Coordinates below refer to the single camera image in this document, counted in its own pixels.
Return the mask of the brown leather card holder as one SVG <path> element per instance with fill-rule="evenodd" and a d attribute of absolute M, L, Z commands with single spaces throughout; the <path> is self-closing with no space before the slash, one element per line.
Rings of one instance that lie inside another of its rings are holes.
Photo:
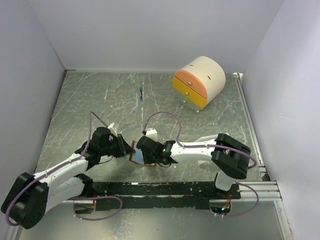
<path fill-rule="evenodd" d="M 142 167 L 156 167 L 157 164 L 156 163 L 145 163 L 144 157 L 143 157 L 143 153 L 141 150 L 139 150 L 137 148 L 137 142 L 136 141 L 132 141 L 131 143 L 131 147 L 133 148 L 133 150 L 135 151 L 135 153 L 132 153 L 129 155 L 129 161 L 140 165 Z"/>

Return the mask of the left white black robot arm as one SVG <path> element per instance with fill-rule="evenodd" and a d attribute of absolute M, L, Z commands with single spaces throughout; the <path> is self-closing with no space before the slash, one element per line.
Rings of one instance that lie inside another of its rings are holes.
<path fill-rule="evenodd" d="M 98 127 L 69 158 L 38 173 L 20 174 L 1 212 L 10 226 L 34 227 L 53 207 L 65 200 L 86 200 L 94 195 L 93 180 L 85 172 L 99 165 L 103 156 L 121 158 L 135 153 L 121 134 Z"/>

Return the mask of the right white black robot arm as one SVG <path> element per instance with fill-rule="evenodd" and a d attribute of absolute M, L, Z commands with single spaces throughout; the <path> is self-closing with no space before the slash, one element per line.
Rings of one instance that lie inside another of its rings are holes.
<path fill-rule="evenodd" d="M 251 149 L 225 133 L 219 133 L 215 139 L 198 142 L 165 143 L 155 141 L 144 135 L 133 144 L 135 153 L 130 160 L 141 165 L 161 165 L 163 167 L 186 161 L 206 161 L 214 163 L 219 172 L 212 186 L 212 193 L 218 199 L 229 194 L 236 180 L 247 178 Z"/>

